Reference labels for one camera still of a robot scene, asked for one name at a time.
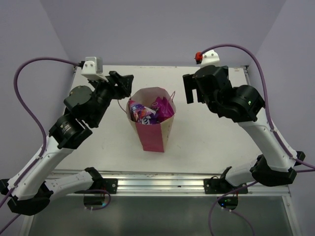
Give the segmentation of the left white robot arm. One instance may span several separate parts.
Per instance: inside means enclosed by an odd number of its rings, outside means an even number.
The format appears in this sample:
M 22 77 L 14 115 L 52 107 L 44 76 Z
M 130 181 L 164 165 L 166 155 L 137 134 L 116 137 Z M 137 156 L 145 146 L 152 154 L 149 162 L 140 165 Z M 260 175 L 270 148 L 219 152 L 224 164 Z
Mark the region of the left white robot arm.
M 49 174 L 92 135 L 112 100 L 130 96 L 133 75 L 110 71 L 103 79 L 89 80 L 91 86 L 76 86 L 64 99 L 65 112 L 57 119 L 41 148 L 16 176 L 0 181 L 0 192 L 10 199 L 11 212 L 32 216 L 51 201 L 75 192 L 102 192 L 105 180 L 94 168 L 54 180 Z

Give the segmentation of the Fox's candy bag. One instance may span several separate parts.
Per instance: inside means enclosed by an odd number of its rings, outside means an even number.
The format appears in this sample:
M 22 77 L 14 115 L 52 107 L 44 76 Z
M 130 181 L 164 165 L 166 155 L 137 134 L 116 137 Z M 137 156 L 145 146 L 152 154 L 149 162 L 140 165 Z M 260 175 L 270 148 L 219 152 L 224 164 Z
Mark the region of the Fox's candy bag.
M 157 124 L 157 116 L 156 112 L 151 108 L 143 106 L 142 104 L 130 100 L 128 102 L 130 117 L 133 122 L 145 124 L 145 125 L 153 125 Z

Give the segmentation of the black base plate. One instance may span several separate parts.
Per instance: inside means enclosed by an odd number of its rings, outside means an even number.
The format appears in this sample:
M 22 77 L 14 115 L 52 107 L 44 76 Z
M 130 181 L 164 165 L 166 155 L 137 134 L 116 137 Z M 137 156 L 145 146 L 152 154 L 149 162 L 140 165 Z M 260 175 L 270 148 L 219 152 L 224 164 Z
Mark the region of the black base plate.
M 116 194 L 118 189 L 118 180 L 116 178 L 103 178 L 98 184 L 97 189 L 105 190 L 110 194 Z
M 234 189 L 243 187 L 243 184 L 239 186 L 233 186 L 224 178 L 214 176 L 203 179 L 203 186 L 205 194 L 225 194 Z

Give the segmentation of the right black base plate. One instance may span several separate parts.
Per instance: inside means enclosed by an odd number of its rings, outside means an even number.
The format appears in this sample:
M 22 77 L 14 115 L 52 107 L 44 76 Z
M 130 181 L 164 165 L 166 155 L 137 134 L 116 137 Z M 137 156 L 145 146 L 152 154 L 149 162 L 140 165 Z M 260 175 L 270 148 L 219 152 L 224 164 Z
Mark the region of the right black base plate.
M 214 176 L 203 179 L 203 186 L 205 194 L 225 194 L 234 189 L 243 187 L 243 184 L 239 186 L 233 186 L 224 178 Z

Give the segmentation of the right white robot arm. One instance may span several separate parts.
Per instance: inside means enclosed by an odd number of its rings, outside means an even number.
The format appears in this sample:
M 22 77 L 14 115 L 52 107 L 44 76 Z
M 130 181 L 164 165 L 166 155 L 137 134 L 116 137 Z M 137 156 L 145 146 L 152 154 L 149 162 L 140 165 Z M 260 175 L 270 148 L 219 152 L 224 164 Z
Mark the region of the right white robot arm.
M 294 166 L 305 159 L 305 154 L 295 151 L 287 142 L 280 145 L 278 138 L 282 135 L 268 121 L 265 101 L 254 87 L 233 87 L 228 67 L 214 65 L 183 75 L 183 83 L 187 103 L 193 103 L 192 91 L 196 90 L 198 102 L 205 103 L 218 117 L 237 123 L 262 152 L 252 163 L 226 168 L 214 186 L 230 193 L 252 181 L 268 187 L 294 182 L 297 176 Z

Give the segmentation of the purple grape candy bag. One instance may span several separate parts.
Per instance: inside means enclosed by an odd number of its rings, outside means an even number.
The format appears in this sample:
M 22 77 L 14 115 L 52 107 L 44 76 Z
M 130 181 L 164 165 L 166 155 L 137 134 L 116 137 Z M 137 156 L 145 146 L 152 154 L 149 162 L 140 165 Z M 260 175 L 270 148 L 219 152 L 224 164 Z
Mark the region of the purple grape candy bag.
M 175 114 L 174 109 L 166 97 L 157 97 L 151 104 L 151 109 L 156 112 L 155 118 L 157 123 L 164 122 Z

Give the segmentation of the aluminium mounting rail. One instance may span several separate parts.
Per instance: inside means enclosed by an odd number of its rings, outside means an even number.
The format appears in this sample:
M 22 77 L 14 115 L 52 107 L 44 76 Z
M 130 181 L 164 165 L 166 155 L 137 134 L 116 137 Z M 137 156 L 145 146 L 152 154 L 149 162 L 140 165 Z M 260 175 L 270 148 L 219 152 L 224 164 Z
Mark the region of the aluminium mounting rail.
M 68 194 L 106 194 L 105 190 L 97 189 L 103 178 L 118 180 L 118 196 L 204 196 L 203 179 L 214 177 L 202 174 L 170 174 L 170 173 L 137 173 L 137 172 L 97 172 L 57 171 L 45 180 L 46 187 L 53 191 L 51 200 Z M 260 183 L 243 183 L 243 187 L 225 193 L 229 196 L 288 196 L 288 186 L 268 187 Z

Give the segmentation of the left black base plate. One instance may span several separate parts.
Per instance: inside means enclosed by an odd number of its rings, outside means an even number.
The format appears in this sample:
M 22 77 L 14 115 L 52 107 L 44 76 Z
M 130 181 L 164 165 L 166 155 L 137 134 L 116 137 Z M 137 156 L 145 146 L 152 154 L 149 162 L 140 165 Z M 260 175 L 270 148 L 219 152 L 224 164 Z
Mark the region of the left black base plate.
M 105 190 L 110 194 L 116 194 L 118 189 L 118 180 L 116 178 L 103 178 L 98 184 L 97 189 Z

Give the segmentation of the pink paper bag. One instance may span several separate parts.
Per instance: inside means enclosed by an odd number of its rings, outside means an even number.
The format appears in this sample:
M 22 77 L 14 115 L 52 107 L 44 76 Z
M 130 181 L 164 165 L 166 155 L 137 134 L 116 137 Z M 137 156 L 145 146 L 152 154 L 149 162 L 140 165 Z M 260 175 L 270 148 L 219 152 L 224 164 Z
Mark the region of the pink paper bag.
M 128 99 L 128 102 L 133 100 L 142 104 L 143 106 L 151 108 L 151 104 L 156 100 L 157 97 L 166 97 L 176 114 L 176 106 L 173 101 L 174 96 L 175 92 L 169 94 L 167 90 L 160 87 L 142 88 L 132 95 Z M 175 114 L 164 122 L 153 125 L 136 123 L 131 120 L 128 102 L 124 112 L 126 113 L 126 117 L 132 128 L 136 132 L 143 150 L 152 152 L 165 152 Z

